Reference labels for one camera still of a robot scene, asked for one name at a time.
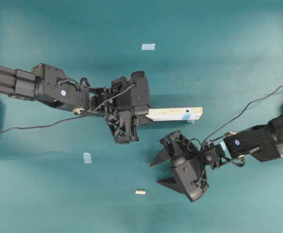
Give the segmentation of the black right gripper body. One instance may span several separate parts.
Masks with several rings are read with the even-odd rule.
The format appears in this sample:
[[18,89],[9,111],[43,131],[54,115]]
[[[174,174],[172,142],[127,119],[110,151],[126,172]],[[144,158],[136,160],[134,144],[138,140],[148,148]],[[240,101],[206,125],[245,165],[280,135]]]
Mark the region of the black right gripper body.
[[198,168],[201,169],[202,178],[207,179],[205,165],[200,157],[198,147],[192,143],[192,139],[185,137],[180,130],[174,131],[162,139],[160,144],[163,148],[166,148],[170,155],[170,160],[182,155],[186,160],[196,159]]

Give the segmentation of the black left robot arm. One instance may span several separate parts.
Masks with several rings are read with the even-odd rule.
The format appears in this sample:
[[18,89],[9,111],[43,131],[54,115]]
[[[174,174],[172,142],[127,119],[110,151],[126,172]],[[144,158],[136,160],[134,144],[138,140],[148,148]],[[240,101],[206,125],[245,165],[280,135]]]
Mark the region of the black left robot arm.
[[0,66],[0,93],[73,112],[75,118],[103,117],[119,144],[138,141],[137,127],[152,122],[147,116],[149,81],[143,71],[120,77],[110,87],[92,87],[87,78],[68,78],[62,69],[43,63],[30,72]]

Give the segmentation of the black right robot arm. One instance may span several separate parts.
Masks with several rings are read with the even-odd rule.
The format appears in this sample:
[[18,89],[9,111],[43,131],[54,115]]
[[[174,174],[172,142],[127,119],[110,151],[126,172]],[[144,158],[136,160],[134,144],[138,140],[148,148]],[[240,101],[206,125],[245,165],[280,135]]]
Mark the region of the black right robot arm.
[[213,140],[198,148],[180,131],[174,131],[160,140],[163,149],[150,166],[170,161],[172,177],[158,183],[188,197],[198,200],[208,189],[206,166],[212,170],[231,163],[245,165],[245,155],[259,162],[283,157],[283,115],[270,120],[266,125],[257,125],[240,132],[226,133],[223,144]]

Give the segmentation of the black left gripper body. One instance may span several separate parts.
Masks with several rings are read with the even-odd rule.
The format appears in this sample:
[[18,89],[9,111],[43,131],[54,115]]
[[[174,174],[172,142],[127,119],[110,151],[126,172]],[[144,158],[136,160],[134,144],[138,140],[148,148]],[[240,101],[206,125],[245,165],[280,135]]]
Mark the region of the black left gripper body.
[[136,77],[121,77],[112,81],[111,87],[103,89],[103,110],[115,143],[128,144],[139,140],[135,123],[137,104],[134,100],[138,87]]

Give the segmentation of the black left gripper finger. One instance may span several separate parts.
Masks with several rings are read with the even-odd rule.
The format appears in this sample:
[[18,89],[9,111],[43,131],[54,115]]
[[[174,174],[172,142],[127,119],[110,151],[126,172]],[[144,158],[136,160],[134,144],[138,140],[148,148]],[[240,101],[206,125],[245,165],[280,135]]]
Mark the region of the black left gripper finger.
[[141,125],[148,125],[152,123],[153,120],[147,116],[132,116],[132,127],[139,127]]

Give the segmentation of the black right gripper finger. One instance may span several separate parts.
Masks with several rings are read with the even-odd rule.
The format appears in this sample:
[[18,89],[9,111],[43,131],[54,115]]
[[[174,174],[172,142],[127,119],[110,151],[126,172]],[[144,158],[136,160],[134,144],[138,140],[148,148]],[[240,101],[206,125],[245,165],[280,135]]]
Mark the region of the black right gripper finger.
[[166,148],[163,148],[156,157],[151,161],[150,167],[155,166],[157,164],[163,163],[167,160],[170,160],[169,152]]
[[180,179],[175,179],[173,177],[161,179],[158,183],[164,187],[172,189],[179,193],[186,193],[186,189],[184,187],[184,183]]

